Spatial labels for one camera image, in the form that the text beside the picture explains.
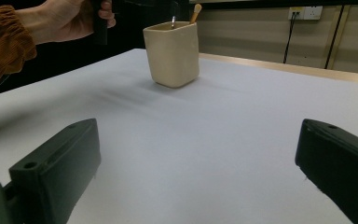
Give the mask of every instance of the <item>table surface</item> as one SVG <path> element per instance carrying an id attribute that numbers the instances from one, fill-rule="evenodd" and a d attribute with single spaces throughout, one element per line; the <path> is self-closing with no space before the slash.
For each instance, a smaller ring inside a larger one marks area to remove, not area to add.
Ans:
<path id="1" fill-rule="evenodd" d="M 0 182 L 90 118 L 103 162 L 68 223 L 351 223 L 295 155 L 303 119 L 358 135 L 358 82 L 203 55 L 200 77 L 168 89 L 134 49 L 0 94 Z"/>

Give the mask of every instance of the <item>orange sleeve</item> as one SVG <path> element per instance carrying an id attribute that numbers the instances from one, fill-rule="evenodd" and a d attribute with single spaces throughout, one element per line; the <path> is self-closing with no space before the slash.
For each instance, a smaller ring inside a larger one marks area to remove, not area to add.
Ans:
<path id="1" fill-rule="evenodd" d="M 0 78 L 18 73 L 24 62 L 36 57 L 31 35 L 22 26 L 11 6 L 0 7 Z"/>

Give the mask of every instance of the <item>cable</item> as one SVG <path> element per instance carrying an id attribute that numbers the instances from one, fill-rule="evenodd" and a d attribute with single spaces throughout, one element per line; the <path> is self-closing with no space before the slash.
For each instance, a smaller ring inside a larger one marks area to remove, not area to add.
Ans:
<path id="1" fill-rule="evenodd" d="M 293 12 L 292 19 L 290 20 L 289 39 L 287 40 L 286 50 L 284 51 L 283 63 L 286 63 L 287 52 L 289 51 L 290 39 L 292 38 L 293 27 L 295 26 L 295 21 L 296 21 L 297 15 L 298 15 L 298 12 Z"/>

